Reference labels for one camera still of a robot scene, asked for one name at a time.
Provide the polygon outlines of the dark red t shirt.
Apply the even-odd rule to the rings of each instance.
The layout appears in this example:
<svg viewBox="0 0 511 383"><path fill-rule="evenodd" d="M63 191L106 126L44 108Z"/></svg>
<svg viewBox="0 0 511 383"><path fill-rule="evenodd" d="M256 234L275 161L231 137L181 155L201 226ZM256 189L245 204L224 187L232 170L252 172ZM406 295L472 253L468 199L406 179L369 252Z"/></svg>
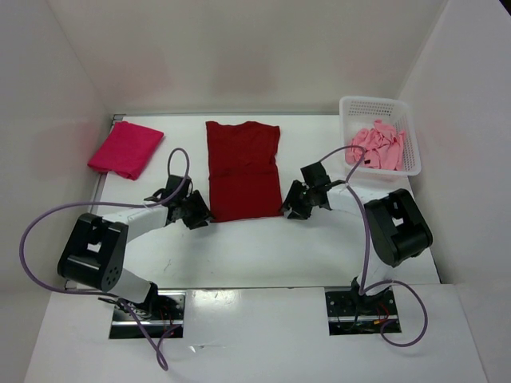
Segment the dark red t shirt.
<svg viewBox="0 0 511 383"><path fill-rule="evenodd" d="M280 127L206 123L210 208L216 223L281 216Z"/></svg>

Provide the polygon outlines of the magenta t shirt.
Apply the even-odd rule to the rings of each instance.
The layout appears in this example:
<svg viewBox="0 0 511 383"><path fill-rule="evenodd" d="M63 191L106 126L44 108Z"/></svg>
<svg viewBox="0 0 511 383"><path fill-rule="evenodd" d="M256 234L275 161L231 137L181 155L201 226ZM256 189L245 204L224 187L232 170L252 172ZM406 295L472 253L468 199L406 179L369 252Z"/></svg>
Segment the magenta t shirt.
<svg viewBox="0 0 511 383"><path fill-rule="evenodd" d="M137 180L163 139L161 131L117 122L87 165L101 174L114 172L125 179Z"/></svg>

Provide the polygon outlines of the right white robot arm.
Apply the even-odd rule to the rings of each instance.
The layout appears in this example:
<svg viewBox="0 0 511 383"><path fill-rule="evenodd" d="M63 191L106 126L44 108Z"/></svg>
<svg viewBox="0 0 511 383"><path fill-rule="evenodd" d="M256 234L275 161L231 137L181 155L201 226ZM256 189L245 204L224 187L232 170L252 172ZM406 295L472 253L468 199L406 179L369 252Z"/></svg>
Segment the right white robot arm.
<svg viewBox="0 0 511 383"><path fill-rule="evenodd" d="M432 245L432 232L404 188L362 199L346 180L332 180L320 162L302 168L301 173L303 180L292 182L281 206L288 219L309 219L315 207L362 217L362 271L351 283L350 301L356 312L367 314L392 283L393 270Z"/></svg>

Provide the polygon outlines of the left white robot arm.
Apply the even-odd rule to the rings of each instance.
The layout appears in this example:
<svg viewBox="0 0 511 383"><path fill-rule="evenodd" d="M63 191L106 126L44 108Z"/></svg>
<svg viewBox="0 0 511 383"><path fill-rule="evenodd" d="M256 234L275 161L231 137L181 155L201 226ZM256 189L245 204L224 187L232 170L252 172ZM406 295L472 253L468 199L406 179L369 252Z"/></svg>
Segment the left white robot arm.
<svg viewBox="0 0 511 383"><path fill-rule="evenodd" d="M178 220L190 229L206 227L213 219L189 177L170 175L166 186L145 201L154 206L130 208L110 215L79 216L57 264L57 273L73 282L123 299L144 320L155 318L174 303L159 295L157 284L124 268L129 242Z"/></svg>

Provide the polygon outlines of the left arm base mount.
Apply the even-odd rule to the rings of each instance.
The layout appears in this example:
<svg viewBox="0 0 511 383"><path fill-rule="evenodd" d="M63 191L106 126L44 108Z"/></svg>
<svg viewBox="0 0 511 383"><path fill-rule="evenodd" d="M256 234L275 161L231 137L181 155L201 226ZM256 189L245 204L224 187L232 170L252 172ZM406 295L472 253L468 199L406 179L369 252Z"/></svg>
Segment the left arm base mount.
<svg viewBox="0 0 511 383"><path fill-rule="evenodd" d="M171 330L169 338L182 338L186 295L186 290L160 290L159 299L163 303L153 309L151 314L144 313L132 304L129 305L151 339L159 339L169 330ZM113 306L109 339L141 339L144 337L135 320L124 308L120 308L111 298L99 298L99 300Z"/></svg>

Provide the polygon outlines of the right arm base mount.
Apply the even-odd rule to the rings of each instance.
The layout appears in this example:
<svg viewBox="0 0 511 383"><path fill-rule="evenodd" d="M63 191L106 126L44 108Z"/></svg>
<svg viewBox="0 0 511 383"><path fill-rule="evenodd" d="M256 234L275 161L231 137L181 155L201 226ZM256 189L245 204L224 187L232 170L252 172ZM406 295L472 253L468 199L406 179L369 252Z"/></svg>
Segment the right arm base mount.
<svg viewBox="0 0 511 383"><path fill-rule="evenodd" d="M401 333L394 293L385 289L375 298L358 302L348 287L325 289L330 336Z"/></svg>

